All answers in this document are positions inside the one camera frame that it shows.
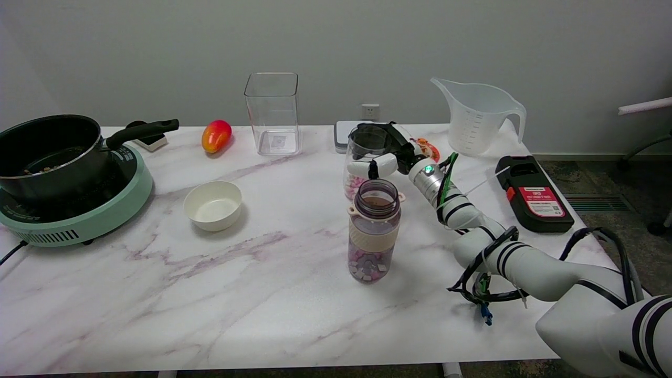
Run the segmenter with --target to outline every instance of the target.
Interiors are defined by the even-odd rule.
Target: orange object
[[[436,161],[437,163],[439,162],[439,159],[441,158],[441,154],[439,153],[439,149],[434,147],[425,138],[418,138],[416,140],[416,142],[418,143],[418,145],[420,146],[420,149],[422,150],[422,153],[426,157]]]
[[[203,130],[201,146],[208,153],[215,153],[231,139],[231,125],[224,120],[214,120]]]
[[[513,186],[510,186],[506,190],[506,199],[509,200],[509,202],[511,202],[514,196],[515,196],[515,189],[513,189]]]

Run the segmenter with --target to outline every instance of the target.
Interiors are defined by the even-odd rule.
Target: marble table
[[[448,125],[406,128],[450,153]],[[155,189],[133,220],[89,246],[28,246],[0,267],[1,374],[557,358],[534,330],[552,303],[494,304],[488,327],[446,291],[463,271],[450,251],[458,235],[400,174],[390,180],[407,201],[390,274],[374,285],[350,277],[344,155],[331,126],[302,126],[302,153],[291,157],[257,155],[249,127],[207,156],[201,132],[182,128],[158,151],[141,150]],[[500,156],[528,153],[507,123],[485,155],[460,157],[454,181],[468,190]],[[182,211],[187,193],[209,180],[243,192],[241,218],[219,233],[196,229]],[[517,224],[496,180],[470,199]],[[569,238],[520,231],[551,256]],[[0,251],[18,242],[0,226]],[[592,238],[569,260],[614,266]],[[511,288],[493,279],[492,290]]]

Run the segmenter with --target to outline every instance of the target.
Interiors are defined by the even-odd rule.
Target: floor vent
[[[623,194],[565,194],[564,197],[579,214],[634,211]]]

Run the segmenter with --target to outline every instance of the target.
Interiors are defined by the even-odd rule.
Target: blue connector
[[[493,314],[490,312],[488,309],[488,305],[485,303],[481,303],[480,305],[480,316],[483,317],[483,321],[488,325],[491,326],[493,324]]]

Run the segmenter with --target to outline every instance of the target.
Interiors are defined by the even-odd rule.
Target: wall outlet
[[[362,120],[367,121],[380,120],[380,105],[362,104]]]

